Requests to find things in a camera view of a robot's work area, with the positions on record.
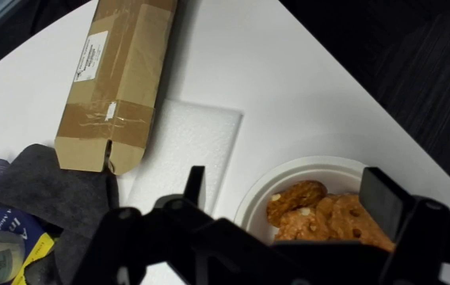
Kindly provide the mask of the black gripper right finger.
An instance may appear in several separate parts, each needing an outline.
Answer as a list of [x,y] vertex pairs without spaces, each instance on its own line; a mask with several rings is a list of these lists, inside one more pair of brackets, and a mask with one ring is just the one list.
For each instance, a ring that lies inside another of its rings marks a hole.
[[410,194],[380,167],[366,165],[359,200],[396,243],[380,273],[383,285],[445,285],[440,265],[450,264],[450,207]]

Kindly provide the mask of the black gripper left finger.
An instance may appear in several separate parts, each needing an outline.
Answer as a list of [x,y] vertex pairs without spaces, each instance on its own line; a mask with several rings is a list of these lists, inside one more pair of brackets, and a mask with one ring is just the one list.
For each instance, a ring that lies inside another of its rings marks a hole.
[[183,191],[160,196],[155,200],[155,208],[163,208],[169,205],[179,208],[180,205],[188,203],[202,210],[206,202],[204,184],[206,184],[206,167],[202,164],[195,164],[190,167],[187,181],[183,184]]

